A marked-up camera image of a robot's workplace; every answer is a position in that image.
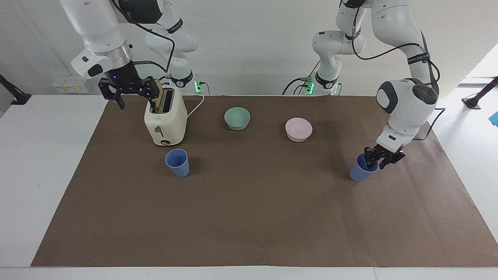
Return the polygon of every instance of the black cable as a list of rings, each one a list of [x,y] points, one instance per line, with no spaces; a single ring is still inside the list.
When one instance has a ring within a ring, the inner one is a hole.
[[[313,72],[315,72],[316,68],[318,67],[318,64],[320,64],[320,60],[318,60],[318,62],[316,63],[315,68],[313,68],[313,70],[311,70],[311,73],[308,75],[308,78],[311,78],[311,75],[313,74]],[[306,85],[306,81],[304,81],[303,87],[301,87],[301,89],[299,90],[299,93],[297,95],[301,95],[301,91],[303,90],[305,85]]]
[[[467,96],[467,97],[464,97],[464,99],[466,99],[466,98],[470,98],[470,96],[474,96],[474,95],[477,95],[477,94],[479,94],[479,93],[474,93],[474,94],[471,94],[471,95],[469,95],[469,96]]]
[[[211,95],[211,90],[209,89],[209,85],[206,82],[200,82],[199,85],[206,85],[208,87],[208,94]]]
[[[156,62],[154,62],[154,61],[150,61],[150,60],[145,60],[145,61],[134,61],[134,62],[133,62],[133,64],[134,64],[134,65],[145,65],[145,64],[152,64],[152,65],[155,65],[155,66],[157,66],[157,67],[161,68],[161,70],[163,70],[166,74],[168,74],[168,71],[167,71],[164,67],[162,67],[159,63],[156,63]]]
[[[285,87],[285,89],[283,90],[282,95],[285,95],[285,92],[286,92],[286,91],[290,88],[290,86],[291,86],[293,83],[297,82],[297,81],[301,81],[301,78],[297,78],[297,79],[292,80],[292,82],[290,82],[290,83],[289,83],[289,84]]]
[[[361,8],[361,6],[360,6],[360,7],[358,7],[358,9],[356,10],[355,20],[353,21],[353,27],[356,27],[356,20],[358,19],[358,14],[360,13],[360,8]],[[356,55],[359,59],[361,59],[361,60],[371,60],[371,59],[376,59],[376,58],[379,58],[379,57],[381,57],[381,56],[384,56],[384,55],[386,55],[386,54],[388,54],[388,53],[390,53],[390,52],[393,52],[393,51],[395,51],[395,50],[397,50],[397,49],[401,49],[401,48],[403,48],[403,47],[407,47],[407,46],[417,46],[417,47],[420,47],[420,45],[419,45],[419,44],[417,44],[417,43],[408,43],[408,44],[404,44],[404,45],[398,46],[398,47],[396,47],[396,48],[393,48],[393,49],[391,49],[391,50],[388,50],[388,51],[386,51],[386,52],[384,52],[384,53],[381,53],[381,54],[379,54],[379,55],[376,55],[376,56],[373,56],[373,57],[367,57],[367,58],[365,58],[365,57],[361,57],[361,56],[358,54],[358,52],[356,52],[356,49],[355,49],[355,36],[356,36],[356,34],[351,34],[351,45],[353,46],[353,52],[354,52],[354,53],[355,53],[355,55]]]
[[[437,117],[432,122],[431,127],[429,128],[429,131],[427,132],[427,134],[425,135],[425,137],[424,138],[415,138],[415,139],[413,139],[414,141],[424,141],[424,140],[426,140],[429,137],[429,134],[431,134],[431,132],[432,132],[432,128],[436,124],[436,122],[439,119],[439,117],[444,113],[444,111],[446,111],[446,108],[436,108],[435,110],[441,110],[441,112],[439,113],[439,115],[437,115]]]
[[[306,87],[306,85],[299,85],[299,86],[297,86],[296,89],[294,90],[294,93],[292,95],[296,95],[296,92],[297,92],[298,88],[301,88],[301,90],[302,90],[304,87]]]
[[[353,21],[353,29],[356,29],[356,20],[358,19],[358,14],[360,13],[360,8],[361,8],[361,6],[360,6],[360,7],[358,7],[358,9],[356,10],[355,19],[354,19],[354,21]],[[353,52],[354,52],[354,53],[355,53],[355,55],[356,55],[359,59],[361,59],[361,60],[372,60],[372,59],[376,59],[376,58],[379,58],[379,57],[381,57],[381,56],[384,56],[384,55],[386,55],[386,54],[388,54],[388,53],[390,53],[390,52],[393,52],[393,51],[395,51],[395,50],[398,50],[398,49],[401,49],[401,48],[404,48],[404,47],[408,47],[408,46],[417,46],[417,47],[420,47],[420,48],[421,48],[420,44],[417,44],[417,43],[407,43],[407,44],[403,44],[403,45],[401,45],[401,46],[395,47],[395,48],[393,48],[393,49],[391,49],[391,50],[388,50],[388,51],[386,51],[386,52],[383,52],[383,53],[381,53],[381,54],[379,54],[379,55],[376,55],[376,56],[373,56],[373,57],[366,57],[366,58],[365,58],[365,57],[361,57],[361,56],[358,54],[358,52],[356,52],[356,49],[355,49],[355,36],[356,36],[356,34],[351,34],[351,45],[352,45],[352,47],[353,47]],[[429,67],[433,66],[433,67],[434,67],[434,69],[436,69],[437,74],[438,74],[438,77],[437,77],[437,79],[436,79],[434,82],[424,84],[424,85],[426,85],[426,86],[431,86],[431,85],[434,85],[434,84],[436,84],[437,82],[439,82],[439,80],[441,79],[441,71],[439,71],[439,68],[436,66],[436,64],[434,64],[434,62],[432,62],[430,59],[429,59],[428,61],[429,61],[429,64],[430,64],[430,65],[429,65]]]
[[[143,25],[141,25],[140,23],[136,22],[134,19],[132,19],[131,17],[128,16],[127,13],[123,12],[123,10],[118,6],[118,4],[116,3],[116,0],[112,0],[113,4],[114,4],[114,7],[116,7],[116,9],[124,16],[124,18],[129,22],[129,23],[132,23],[132,24],[135,24],[136,26],[138,26],[140,29],[143,29],[145,30],[146,32],[149,32],[150,34],[153,34],[153,35],[156,35],[157,37],[160,37],[160,38],[163,38],[163,39],[166,39],[168,41],[170,41],[173,46],[171,47],[171,53],[169,54],[169,59],[168,59],[168,65],[166,66],[166,73],[169,71],[169,66],[171,64],[171,60],[173,59],[173,53],[175,52],[175,41],[173,41],[173,39],[169,38],[169,37],[166,37],[166,36],[163,36],[161,34],[158,34],[152,30],[149,30],[147,29],[146,27],[144,27]]]
[[[434,64],[434,62],[432,62],[431,60],[429,60],[429,63],[434,67],[434,69],[436,69],[437,79],[432,83],[424,84],[426,86],[432,86],[432,85],[436,84],[437,82],[439,82],[439,80],[441,79],[441,71],[439,71],[439,68],[437,68],[436,64]]]

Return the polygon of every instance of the green led light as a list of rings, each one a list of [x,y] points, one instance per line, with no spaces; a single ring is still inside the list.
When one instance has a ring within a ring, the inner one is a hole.
[[[315,83],[310,82],[310,85],[308,86],[307,94],[312,95],[314,88],[315,88]]]
[[[201,86],[197,81],[194,81],[194,84],[195,84],[195,90],[197,91],[197,93],[200,93],[202,91]]]
[[[339,83],[336,85],[336,89],[334,90],[334,95],[340,95],[342,90],[342,84]]]

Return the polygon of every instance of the white wall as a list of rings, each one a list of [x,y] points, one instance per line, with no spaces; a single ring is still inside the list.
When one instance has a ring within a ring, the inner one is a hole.
[[[70,68],[70,61],[83,45],[58,0],[2,1],[18,3],[35,23],[41,37],[50,42],[66,68]],[[443,72],[442,93],[448,94],[498,43],[498,30],[494,28],[498,24],[498,4],[496,0],[412,2],[414,16],[427,37],[433,61]],[[318,31],[337,29],[338,3],[339,0],[177,0],[175,5],[185,26],[197,33],[200,47],[189,58],[214,94],[279,94],[290,80],[307,75],[318,61],[311,40]],[[47,48],[40,48],[32,39],[28,44],[19,44],[26,40],[26,27],[12,20],[13,15],[4,16],[11,13],[9,9],[9,6],[2,7],[0,36],[7,35],[12,43],[0,42],[0,66],[16,65],[18,69],[12,70],[16,75],[31,71],[37,83],[43,84],[39,90],[17,77],[12,78],[13,82],[18,81],[19,86],[34,93],[48,93],[46,87],[52,81],[47,70],[64,75],[64,67],[53,56],[49,55],[49,61],[38,57],[40,50],[46,52]],[[135,60],[161,62],[160,57],[145,46],[143,31],[129,24],[122,24],[121,28],[129,43],[135,46]],[[363,55],[387,50],[388,46],[375,40],[369,20],[363,31],[368,39]],[[28,59],[18,63],[20,53]],[[344,67],[340,81],[345,94],[374,95],[383,81],[409,76],[401,52],[374,61],[360,61],[351,56],[341,60]],[[151,66],[140,66],[139,70],[143,76],[161,75]]]
[[[467,77],[496,76],[498,76],[498,45],[467,75]]]

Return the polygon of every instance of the brown paper mat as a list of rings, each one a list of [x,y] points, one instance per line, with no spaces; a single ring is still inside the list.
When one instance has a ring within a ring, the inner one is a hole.
[[[177,146],[190,156],[183,179],[164,164],[172,148],[150,139],[146,101],[125,102],[106,107],[33,266],[498,267],[433,135],[349,179],[388,118],[374,98],[206,97]],[[224,124],[234,106],[251,112],[245,131]],[[312,123],[308,141],[287,139],[292,117]]]

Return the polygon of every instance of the black strap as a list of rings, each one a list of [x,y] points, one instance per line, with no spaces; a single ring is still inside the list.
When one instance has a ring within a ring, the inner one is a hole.
[[[333,81],[327,81],[327,80],[324,80],[324,79],[320,78],[320,76],[318,75],[318,72],[317,72],[317,73],[316,73],[316,75],[315,75],[315,79],[316,79],[316,81],[317,81],[320,85],[322,85],[322,86],[323,86],[323,88],[324,88],[324,89],[328,89],[328,90],[330,90],[330,89],[332,89],[332,88],[335,86],[335,84],[337,84],[337,80],[338,80],[339,78],[337,78],[337,79],[335,79],[335,80],[333,80]]]
[[[415,55],[413,57],[408,58],[408,65],[411,65],[413,63],[417,63],[420,61],[429,61],[430,59],[431,59],[431,56],[425,52],[425,53]]]
[[[412,81],[415,85],[420,85],[420,84],[423,84],[422,81],[420,81],[419,79],[415,79],[415,78],[406,78],[405,80],[410,80]]]
[[[194,78],[194,73],[192,70],[190,70],[190,75],[188,75],[186,78],[183,79],[175,79],[171,77],[171,81],[179,88],[184,88],[192,79]]]
[[[347,0],[346,2],[341,0],[340,4],[344,4],[344,6],[351,8],[351,9],[356,9],[356,8],[361,7],[363,5],[363,3],[365,3],[365,0]]]
[[[180,19],[172,28],[166,30],[168,30],[169,34],[173,34],[177,32],[180,28],[182,28],[182,26],[183,26],[183,20]]]
[[[362,33],[362,30],[360,29],[360,30],[356,33],[356,35],[355,35],[355,38],[354,38],[354,39],[358,38],[358,37],[360,36],[360,34],[361,34],[361,33]],[[348,36],[347,34],[344,34],[344,35],[346,36],[346,39],[347,39],[347,40],[349,40],[349,41],[353,40],[353,38],[352,38],[351,36]]]

